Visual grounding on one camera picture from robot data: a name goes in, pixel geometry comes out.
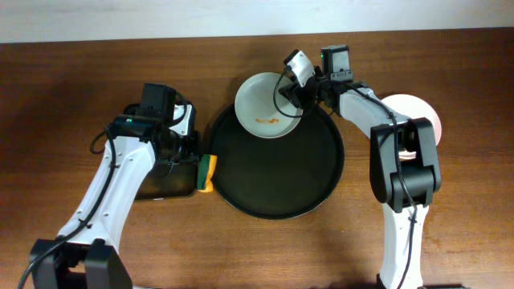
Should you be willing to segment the green and yellow sponge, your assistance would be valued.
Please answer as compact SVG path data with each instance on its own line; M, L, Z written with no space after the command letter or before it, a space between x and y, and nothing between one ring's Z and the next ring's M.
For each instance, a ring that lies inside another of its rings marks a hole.
M204 154L198 163L198 175L196 190L203 193L210 193L214 190L212 177L217 164L215 155Z

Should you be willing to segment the pale pink plate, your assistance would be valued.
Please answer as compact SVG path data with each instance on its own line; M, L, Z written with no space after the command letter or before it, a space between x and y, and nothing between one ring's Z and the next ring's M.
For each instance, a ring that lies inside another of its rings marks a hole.
M382 101L394 111L411 119L427 118L434 128L435 143L439 144L443 132L442 123L437 112L425 100L417 96L395 94L387 96Z

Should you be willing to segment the white plate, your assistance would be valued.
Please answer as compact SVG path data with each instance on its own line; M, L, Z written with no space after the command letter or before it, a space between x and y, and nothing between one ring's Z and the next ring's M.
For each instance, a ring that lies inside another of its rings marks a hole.
M407 151L407 150L403 150L403 151L398 153L399 159L401 161L413 160L416 157L416 155L417 155L416 152L410 152L410 151Z

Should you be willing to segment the pale green plate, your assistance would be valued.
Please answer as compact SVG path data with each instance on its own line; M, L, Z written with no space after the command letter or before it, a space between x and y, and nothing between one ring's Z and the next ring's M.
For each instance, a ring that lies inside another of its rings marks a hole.
M273 139L290 133L300 122L300 118L290 118L281 114L275 107L291 116L301 116L302 109L294 107L278 92L273 97L274 88L280 74L263 72L251 76L238 89L235 97L235 113L239 123L252 135Z

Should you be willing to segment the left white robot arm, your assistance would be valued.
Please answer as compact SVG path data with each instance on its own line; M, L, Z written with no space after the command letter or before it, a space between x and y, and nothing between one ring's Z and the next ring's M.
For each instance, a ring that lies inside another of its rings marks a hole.
M18 287L132 288L119 256L124 224L137 192L157 165L196 164L194 114L119 115L104 127L100 167L79 207L54 239L39 239Z

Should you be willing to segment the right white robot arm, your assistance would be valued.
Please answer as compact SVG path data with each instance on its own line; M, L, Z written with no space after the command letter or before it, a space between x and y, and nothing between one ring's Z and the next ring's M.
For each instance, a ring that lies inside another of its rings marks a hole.
M433 124L394 111L364 82L312 76L274 87L272 99L279 96L302 109L323 102L369 138L369 179L385 220L377 281L384 288L421 288L423 225L442 184Z

